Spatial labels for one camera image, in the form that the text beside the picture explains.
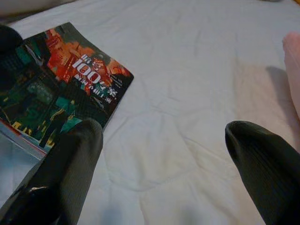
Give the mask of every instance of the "wrinkled white sheet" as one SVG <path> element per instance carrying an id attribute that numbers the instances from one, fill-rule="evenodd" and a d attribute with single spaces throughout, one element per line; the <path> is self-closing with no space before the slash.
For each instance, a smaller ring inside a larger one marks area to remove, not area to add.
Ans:
<path id="1" fill-rule="evenodd" d="M 105 130 L 79 220 L 263 224 L 225 147 L 235 119 L 300 149 L 282 38 L 292 0 L 80 0 L 12 25 L 24 38 L 70 21 L 135 79 Z M 0 141 L 0 205 L 36 163 Z"/>

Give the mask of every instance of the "white fabric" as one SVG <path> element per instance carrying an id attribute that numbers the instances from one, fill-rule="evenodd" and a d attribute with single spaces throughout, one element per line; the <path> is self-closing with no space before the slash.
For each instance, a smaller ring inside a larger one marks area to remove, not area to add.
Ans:
<path id="1" fill-rule="evenodd" d="M 263 224 L 227 152 L 232 120 L 300 149 L 282 38 L 292 0 L 82 0 L 12 25 L 24 38 L 70 21 L 135 79 L 107 126 L 79 220 Z M 36 162 L 1 140 L 0 204 Z"/>

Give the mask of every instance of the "manga book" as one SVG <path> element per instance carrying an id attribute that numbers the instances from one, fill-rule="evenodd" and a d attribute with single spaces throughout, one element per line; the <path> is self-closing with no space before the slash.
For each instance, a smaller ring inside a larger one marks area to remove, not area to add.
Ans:
<path id="1" fill-rule="evenodd" d="M 0 68 L 0 131 L 39 159 L 85 118 L 104 128 L 133 80 L 71 23 L 24 40 Z"/>

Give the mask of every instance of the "white bedsheet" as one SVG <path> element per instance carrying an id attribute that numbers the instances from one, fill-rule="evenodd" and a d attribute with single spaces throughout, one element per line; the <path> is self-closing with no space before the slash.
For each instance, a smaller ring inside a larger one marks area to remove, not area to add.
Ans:
<path id="1" fill-rule="evenodd" d="M 250 120 L 300 149 L 281 40 L 292 0 L 80 0 L 12 25 L 70 21 L 135 76 L 107 126 L 79 225 L 263 224 L 224 128 Z M 36 159 L 0 141 L 0 205 Z"/>

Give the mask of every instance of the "red and green book cover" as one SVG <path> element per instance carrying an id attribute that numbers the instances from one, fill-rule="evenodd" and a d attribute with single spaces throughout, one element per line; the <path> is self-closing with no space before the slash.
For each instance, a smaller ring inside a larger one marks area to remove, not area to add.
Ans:
<path id="1" fill-rule="evenodd" d="M 0 131 L 37 158 L 85 118 L 105 128 L 133 80 L 71 23 L 24 40 L 0 66 Z"/>

